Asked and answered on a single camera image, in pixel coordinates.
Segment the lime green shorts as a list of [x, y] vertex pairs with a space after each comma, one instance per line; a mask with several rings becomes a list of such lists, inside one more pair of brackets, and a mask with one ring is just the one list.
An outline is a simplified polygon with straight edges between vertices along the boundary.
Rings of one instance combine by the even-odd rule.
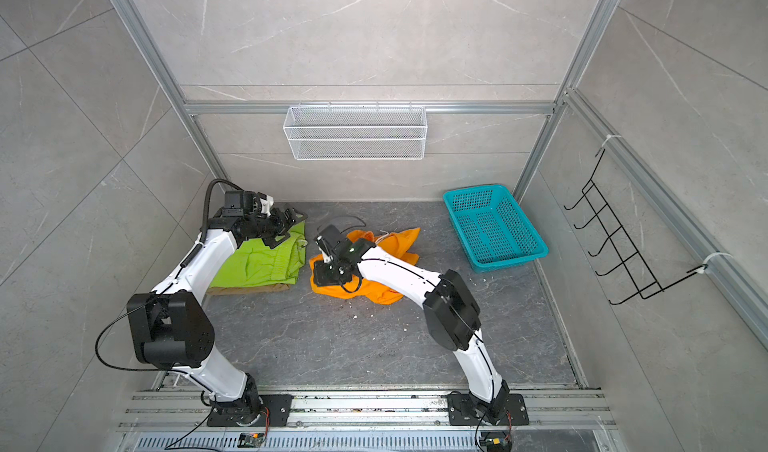
[[212, 288], [252, 288], [295, 285], [306, 263], [305, 223], [294, 225], [290, 236], [271, 249], [262, 239], [244, 242], [214, 277]]

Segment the orange shorts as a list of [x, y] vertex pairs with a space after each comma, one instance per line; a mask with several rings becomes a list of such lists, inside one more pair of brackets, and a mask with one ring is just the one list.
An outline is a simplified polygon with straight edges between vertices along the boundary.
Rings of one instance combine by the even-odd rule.
[[338, 286], [316, 286], [313, 283], [313, 268], [317, 262], [329, 259], [321, 252], [310, 260], [312, 291], [342, 300], [365, 297], [379, 305], [391, 305], [403, 298], [422, 303], [432, 280], [416, 266], [419, 255], [410, 251], [420, 232], [420, 228], [411, 228], [381, 236], [362, 230], [346, 234], [349, 242], [345, 250], [357, 247], [362, 255], [358, 265], [363, 278], [362, 287], [359, 290], [342, 290]]

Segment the khaki tan shorts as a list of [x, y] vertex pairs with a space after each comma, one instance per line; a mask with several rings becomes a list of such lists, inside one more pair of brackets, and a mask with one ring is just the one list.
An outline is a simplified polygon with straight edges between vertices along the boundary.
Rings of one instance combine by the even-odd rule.
[[290, 284], [276, 283], [262, 286], [250, 287], [210, 287], [207, 296], [231, 296], [231, 295], [253, 295], [261, 293], [285, 292], [291, 288]]

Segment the teal plastic basket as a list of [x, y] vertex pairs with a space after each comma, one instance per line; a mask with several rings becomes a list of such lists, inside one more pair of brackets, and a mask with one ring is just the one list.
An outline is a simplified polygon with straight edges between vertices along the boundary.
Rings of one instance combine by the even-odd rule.
[[455, 189], [445, 192], [443, 201], [475, 272], [517, 267], [548, 255], [548, 246], [505, 186]]

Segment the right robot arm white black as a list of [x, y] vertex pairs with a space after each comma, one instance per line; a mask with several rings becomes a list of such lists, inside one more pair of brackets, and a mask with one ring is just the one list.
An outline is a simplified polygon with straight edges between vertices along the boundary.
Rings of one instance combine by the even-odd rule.
[[367, 281], [418, 305], [430, 336], [458, 361], [467, 379], [469, 401], [479, 418], [493, 425], [506, 419], [509, 386], [483, 340], [479, 305], [457, 272], [431, 272], [359, 240], [330, 255], [322, 254], [312, 273], [318, 287], [339, 286], [350, 294]]

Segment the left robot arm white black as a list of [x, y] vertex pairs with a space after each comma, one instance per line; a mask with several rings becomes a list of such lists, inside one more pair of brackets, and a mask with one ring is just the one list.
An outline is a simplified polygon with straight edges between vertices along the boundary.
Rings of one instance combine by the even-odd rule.
[[247, 212], [221, 208], [205, 213], [187, 256], [148, 293], [126, 304], [136, 359], [176, 373], [197, 385], [213, 419], [248, 426], [265, 419], [267, 406], [255, 379], [217, 349], [215, 329], [202, 306], [214, 277], [244, 242], [261, 239], [273, 247], [302, 220], [292, 208]]

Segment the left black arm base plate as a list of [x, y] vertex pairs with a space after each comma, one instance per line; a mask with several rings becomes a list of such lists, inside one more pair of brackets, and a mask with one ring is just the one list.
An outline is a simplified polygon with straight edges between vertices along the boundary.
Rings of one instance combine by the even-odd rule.
[[258, 399], [243, 399], [217, 403], [207, 419], [208, 427], [284, 427], [287, 425], [293, 396], [290, 394], [260, 395]]

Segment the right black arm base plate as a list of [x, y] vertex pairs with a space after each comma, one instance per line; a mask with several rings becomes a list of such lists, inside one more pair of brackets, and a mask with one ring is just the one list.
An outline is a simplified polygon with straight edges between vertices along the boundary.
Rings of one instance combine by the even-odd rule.
[[530, 419], [520, 394], [502, 392], [492, 403], [480, 401], [470, 393], [451, 392], [445, 396], [449, 423], [452, 426], [490, 425], [527, 426]]

